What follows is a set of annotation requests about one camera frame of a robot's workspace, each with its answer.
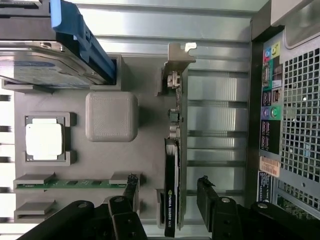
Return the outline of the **grey printed parts rack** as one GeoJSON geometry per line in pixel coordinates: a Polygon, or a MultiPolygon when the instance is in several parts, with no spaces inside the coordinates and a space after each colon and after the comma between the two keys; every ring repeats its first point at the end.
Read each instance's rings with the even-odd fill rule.
{"type": "Polygon", "coordinates": [[[115,85],[52,88],[13,84],[0,78],[0,223],[3,234],[18,224],[38,224],[76,200],[101,203],[115,191],[17,189],[50,180],[110,180],[141,177],[144,219],[156,217],[155,191],[165,182],[165,138],[174,94],[160,90],[169,43],[186,40],[179,21],[158,15],[88,20],[117,65],[115,85]],[[54,119],[63,125],[58,160],[31,160],[26,125],[54,119]]]}

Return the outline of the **green RAM stick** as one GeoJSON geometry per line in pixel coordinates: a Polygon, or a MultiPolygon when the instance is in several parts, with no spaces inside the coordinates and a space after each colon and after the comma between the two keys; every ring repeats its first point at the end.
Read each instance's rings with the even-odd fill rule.
{"type": "Polygon", "coordinates": [[[49,189],[122,189],[125,184],[110,184],[108,179],[104,180],[62,180],[53,179],[46,183],[21,183],[17,189],[21,190],[49,190],[49,189]]]}

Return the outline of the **hard disk with blue caddy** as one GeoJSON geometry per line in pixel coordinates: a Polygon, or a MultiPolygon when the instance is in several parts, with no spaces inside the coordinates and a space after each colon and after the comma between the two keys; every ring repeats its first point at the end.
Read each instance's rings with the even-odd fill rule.
{"type": "Polygon", "coordinates": [[[117,63],[66,0],[0,0],[0,78],[16,85],[117,83],[117,63]]]}

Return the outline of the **dark grey PC case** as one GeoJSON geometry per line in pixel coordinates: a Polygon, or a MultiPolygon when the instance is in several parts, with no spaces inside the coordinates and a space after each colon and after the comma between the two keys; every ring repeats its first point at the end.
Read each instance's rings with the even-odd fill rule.
{"type": "Polygon", "coordinates": [[[256,199],[320,220],[320,0],[267,0],[250,27],[256,199]]]}

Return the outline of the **silver CPU chip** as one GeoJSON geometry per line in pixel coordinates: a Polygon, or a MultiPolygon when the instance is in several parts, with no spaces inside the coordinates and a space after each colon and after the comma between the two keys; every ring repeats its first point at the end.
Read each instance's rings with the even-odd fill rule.
{"type": "Polygon", "coordinates": [[[64,153],[63,136],[57,118],[33,118],[25,126],[26,153],[32,161],[56,161],[64,153]]]}

